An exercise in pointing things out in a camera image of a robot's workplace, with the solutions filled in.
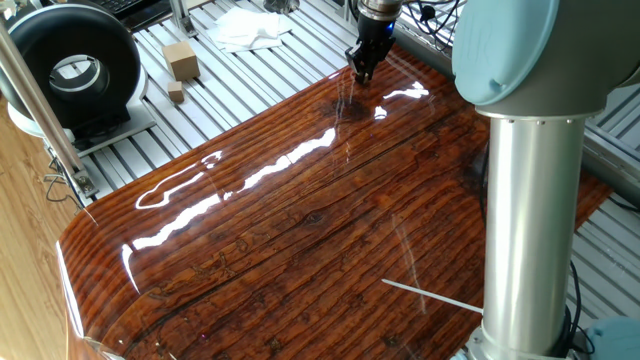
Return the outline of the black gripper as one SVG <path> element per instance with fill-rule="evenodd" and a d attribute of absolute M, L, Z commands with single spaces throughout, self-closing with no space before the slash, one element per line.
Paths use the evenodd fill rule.
<path fill-rule="evenodd" d="M 378 64 L 384 60 L 395 42 L 394 21 L 380 21 L 369 17 L 358 19 L 358 43 L 345 50 L 345 57 L 355 79 L 368 83 Z"/>

